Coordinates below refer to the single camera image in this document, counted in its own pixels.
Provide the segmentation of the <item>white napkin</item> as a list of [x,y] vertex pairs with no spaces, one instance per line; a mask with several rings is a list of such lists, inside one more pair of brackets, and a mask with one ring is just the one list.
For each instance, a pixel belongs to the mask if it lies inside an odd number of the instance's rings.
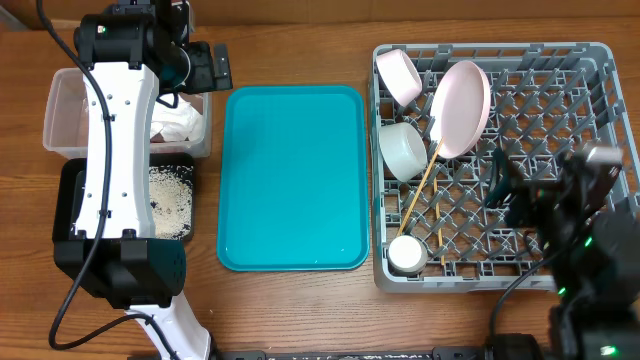
[[178,97],[176,108],[156,102],[150,125],[152,142],[182,142],[197,140],[204,134],[204,116],[186,101]]

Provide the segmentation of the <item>white round plate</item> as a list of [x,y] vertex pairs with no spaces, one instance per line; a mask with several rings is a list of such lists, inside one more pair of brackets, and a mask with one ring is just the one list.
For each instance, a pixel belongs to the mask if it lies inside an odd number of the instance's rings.
[[430,138],[439,156],[452,159],[469,152],[485,129],[491,108],[487,75],[472,61],[450,67],[438,83],[430,116]]

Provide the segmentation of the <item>wooden chopstick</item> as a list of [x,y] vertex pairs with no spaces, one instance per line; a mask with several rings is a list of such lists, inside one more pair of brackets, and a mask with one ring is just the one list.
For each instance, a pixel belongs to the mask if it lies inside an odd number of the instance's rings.
[[[438,186],[438,179],[437,176],[433,179],[433,191],[434,191],[434,195],[438,195],[439,193],[439,186]],[[440,213],[440,204],[439,204],[439,199],[436,200],[435,203],[435,217],[436,217],[436,221],[439,221],[441,218],[441,213]],[[438,246],[439,248],[443,246],[443,236],[442,236],[442,229],[438,228],[437,230],[437,239],[438,239]],[[446,269],[446,260],[444,255],[440,255],[439,256],[440,259],[440,265],[442,266],[443,269]]]
[[409,222],[409,219],[411,217],[413,209],[414,209],[414,207],[415,207],[415,205],[416,205],[416,203],[417,203],[417,201],[418,201],[418,199],[420,197],[420,194],[422,193],[422,190],[423,190],[423,188],[424,188],[429,176],[430,176],[430,173],[431,173],[431,171],[432,171],[432,169],[434,167],[434,164],[436,162],[436,159],[437,159],[437,157],[439,155],[439,152],[440,152],[441,147],[443,146],[443,144],[444,144],[444,138],[441,139],[437,144],[437,147],[436,147],[436,149],[434,151],[434,154],[432,155],[432,157],[431,157],[431,159],[430,159],[430,161],[428,163],[428,166],[427,166],[427,168],[426,168],[426,170],[425,170],[425,172],[423,174],[423,177],[421,179],[421,182],[419,183],[419,185],[417,187],[417,190],[416,190],[416,192],[414,194],[414,197],[413,197],[413,199],[412,199],[412,201],[411,201],[411,203],[410,203],[410,205],[409,205],[409,207],[408,207],[408,209],[406,211],[406,214],[405,214],[405,216],[404,216],[404,218],[403,218],[403,220],[401,222],[401,225],[400,225],[400,227],[399,227],[399,229],[398,229],[398,231],[396,233],[396,237],[400,237],[400,236],[402,236],[404,234],[404,229],[405,229],[407,223]]

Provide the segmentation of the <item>grey shallow bowl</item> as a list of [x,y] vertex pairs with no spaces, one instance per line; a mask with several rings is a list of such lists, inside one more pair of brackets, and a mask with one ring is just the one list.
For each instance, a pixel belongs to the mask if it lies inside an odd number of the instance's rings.
[[420,133],[409,123],[382,126],[379,145],[388,169],[399,181],[409,181],[427,166],[424,142]]

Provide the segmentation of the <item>white cup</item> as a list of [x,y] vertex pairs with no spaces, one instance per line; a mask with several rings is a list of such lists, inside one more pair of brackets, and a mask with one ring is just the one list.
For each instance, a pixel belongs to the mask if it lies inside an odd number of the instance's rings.
[[428,262],[427,250],[417,238],[401,235],[389,244],[388,262],[395,273],[414,276],[425,268]]

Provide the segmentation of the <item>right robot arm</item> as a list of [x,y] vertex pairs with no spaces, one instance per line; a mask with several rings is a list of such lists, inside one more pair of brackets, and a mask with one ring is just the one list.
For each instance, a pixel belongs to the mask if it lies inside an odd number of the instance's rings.
[[[605,202],[623,169],[617,147],[587,144],[558,158],[554,181],[527,180],[500,149],[493,153],[487,208],[509,207],[505,223],[535,233],[542,258],[507,287],[492,310],[488,359],[636,359],[639,356],[639,221]],[[501,334],[498,313],[540,268],[552,273],[551,350],[528,334]]]

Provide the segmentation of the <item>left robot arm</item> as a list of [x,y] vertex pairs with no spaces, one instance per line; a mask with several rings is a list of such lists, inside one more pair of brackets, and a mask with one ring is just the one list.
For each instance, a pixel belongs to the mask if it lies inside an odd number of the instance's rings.
[[224,45],[192,41],[186,1],[120,1],[84,16],[63,51],[82,72],[88,153],[80,207],[54,261],[145,331],[162,359],[216,359],[184,292],[186,253],[155,233],[149,192],[156,105],[232,88]]

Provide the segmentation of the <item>grey dish rack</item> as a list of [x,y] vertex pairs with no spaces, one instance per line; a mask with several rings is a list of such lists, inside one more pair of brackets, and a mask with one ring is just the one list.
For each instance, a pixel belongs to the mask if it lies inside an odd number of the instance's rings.
[[[527,180],[554,181],[558,156],[587,142],[622,149],[623,169],[607,196],[610,209],[639,208],[639,156],[611,50],[602,43],[406,44],[403,51],[422,80],[422,92],[400,106],[378,71],[369,83],[372,151],[373,255],[376,285],[389,293],[465,293],[502,290],[542,256],[534,235],[506,225],[505,207],[489,209],[492,153],[502,149]],[[421,241],[428,254],[417,275],[395,273],[388,247],[423,175],[407,182],[387,168],[379,145],[382,126],[409,123],[429,139],[430,109],[438,83],[454,64],[469,60],[487,75],[491,108],[477,144],[448,160],[438,155],[404,234]],[[437,176],[439,193],[434,195]],[[439,199],[441,218],[436,221]],[[439,248],[437,230],[442,229]],[[446,269],[440,265],[444,255]],[[539,269],[524,289],[552,290],[553,279]]]

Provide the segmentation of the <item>spilled rice grains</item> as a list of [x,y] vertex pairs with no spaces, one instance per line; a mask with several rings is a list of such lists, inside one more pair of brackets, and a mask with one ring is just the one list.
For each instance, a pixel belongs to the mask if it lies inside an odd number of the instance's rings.
[[157,238],[182,240],[192,230],[193,167],[149,168],[149,191]]

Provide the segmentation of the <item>teal serving tray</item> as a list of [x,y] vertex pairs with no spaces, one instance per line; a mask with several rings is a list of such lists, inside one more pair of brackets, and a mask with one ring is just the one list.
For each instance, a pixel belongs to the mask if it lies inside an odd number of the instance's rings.
[[254,86],[226,104],[217,256],[237,272],[352,270],[367,258],[366,119],[346,85]]

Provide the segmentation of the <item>clear plastic bin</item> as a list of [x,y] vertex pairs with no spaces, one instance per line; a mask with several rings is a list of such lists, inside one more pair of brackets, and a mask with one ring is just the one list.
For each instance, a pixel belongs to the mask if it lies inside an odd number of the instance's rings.
[[[211,153],[212,105],[208,93],[182,94],[179,107],[168,109],[157,103],[152,122],[159,123],[165,115],[189,115],[192,131],[181,141],[168,142],[156,138],[153,153],[185,152],[194,158]],[[43,129],[43,146],[67,159],[84,158],[88,146],[88,105],[83,74],[77,68],[63,68],[53,77],[48,95]]]

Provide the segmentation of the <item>black tray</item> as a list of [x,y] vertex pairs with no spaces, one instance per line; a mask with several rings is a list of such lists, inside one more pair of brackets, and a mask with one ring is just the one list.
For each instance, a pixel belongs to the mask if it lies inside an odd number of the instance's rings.
[[[194,228],[194,195],[195,195],[195,162],[186,153],[152,154],[150,167],[162,165],[186,165],[193,167],[193,206],[192,230],[181,242],[188,242],[193,237]],[[62,168],[58,198],[56,204],[52,241],[67,240],[74,234],[75,222],[79,216],[81,200],[84,195],[86,160],[84,158],[69,160]]]

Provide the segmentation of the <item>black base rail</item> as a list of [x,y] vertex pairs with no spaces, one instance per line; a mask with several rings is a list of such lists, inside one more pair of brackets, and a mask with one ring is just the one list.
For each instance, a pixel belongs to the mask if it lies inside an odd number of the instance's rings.
[[264,351],[218,352],[213,360],[489,360],[495,356],[482,347],[435,347],[418,352],[368,352],[368,353],[280,353]]

